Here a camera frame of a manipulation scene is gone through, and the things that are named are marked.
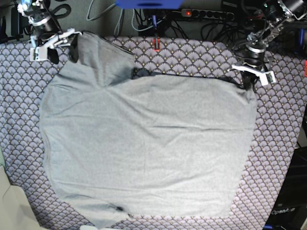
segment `gray t-shirt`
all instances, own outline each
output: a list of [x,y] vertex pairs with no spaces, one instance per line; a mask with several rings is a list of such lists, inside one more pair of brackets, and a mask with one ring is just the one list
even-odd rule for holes
[[40,106],[44,167],[56,194],[97,227],[129,214],[228,216],[256,97],[217,79],[131,80],[134,56],[79,36]]

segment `blue object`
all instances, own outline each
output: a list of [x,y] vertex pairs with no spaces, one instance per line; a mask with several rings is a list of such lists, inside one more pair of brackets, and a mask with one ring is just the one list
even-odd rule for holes
[[263,229],[273,229],[273,227],[271,225],[266,224],[266,225],[264,225]]
[[30,7],[32,5],[32,0],[21,0],[20,4]]
[[123,9],[178,9],[183,0],[117,0]]
[[305,30],[299,29],[298,43],[300,48],[303,48],[304,46],[304,39],[305,39]]
[[153,15],[153,24],[154,24],[154,27],[156,28],[157,27],[157,17],[155,15]]

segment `red clip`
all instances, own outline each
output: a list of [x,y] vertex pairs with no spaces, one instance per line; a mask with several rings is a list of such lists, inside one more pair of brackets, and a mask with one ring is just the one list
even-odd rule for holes
[[155,51],[160,51],[160,38],[153,39],[153,46]]

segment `black electronic device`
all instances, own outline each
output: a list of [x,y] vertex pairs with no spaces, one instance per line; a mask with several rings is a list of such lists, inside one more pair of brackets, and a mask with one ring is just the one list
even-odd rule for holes
[[307,218],[307,147],[294,151],[267,225],[301,229]]
[[18,36],[23,34],[22,16],[17,11],[17,5],[11,8],[11,35]]

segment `patterned tablecloth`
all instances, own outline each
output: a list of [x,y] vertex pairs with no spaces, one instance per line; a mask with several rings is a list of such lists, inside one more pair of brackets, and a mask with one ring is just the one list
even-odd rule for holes
[[[236,59],[221,43],[162,39],[155,52],[151,38],[108,38],[136,54],[137,76],[148,71],[166,74],[222,77],[241,81],[240,73],[228,71]],[[42,166],[44,145],[39,132],[39,104],[43,91],[67,61],[29,62],[30,45],[0,45],[0,146],[8,177],[26,193],[41,226],[74,230],[90,224],[54,194]],[[260,230],[283,184],[294,152],[307,103],[304,61],[278,54],[271,56],[277,84],[256,85],[258,115],[248,161],[242,172],[231,212],[226,218],[134,216],[114,226],[123,229],[222,229]]]

